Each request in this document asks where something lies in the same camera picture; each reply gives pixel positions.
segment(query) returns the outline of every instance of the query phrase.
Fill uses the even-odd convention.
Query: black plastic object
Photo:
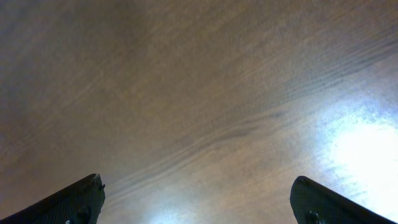
[[[295,180],[290,204],[298,224],[396,224],[304,176]]]
[[[104,188],[100,175],[91,174],[0,224],[95,224],[105,201]]]

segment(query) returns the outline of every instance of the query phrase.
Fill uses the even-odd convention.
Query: wooden table
[[[398,222],[398,1],[0,2],[0,218],[296,223],[307,175]]]

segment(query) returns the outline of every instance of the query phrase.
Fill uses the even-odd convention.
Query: wooden surface
[[[398,222],[398,1],[0,2],[0,218],[295,223],[307,175]]]

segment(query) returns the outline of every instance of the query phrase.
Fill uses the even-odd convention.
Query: wood grain
[[[1,1],[0,218],[97,172],[98,223],[295,223],[298,175],[398,222],[397,29],[396,0]]]

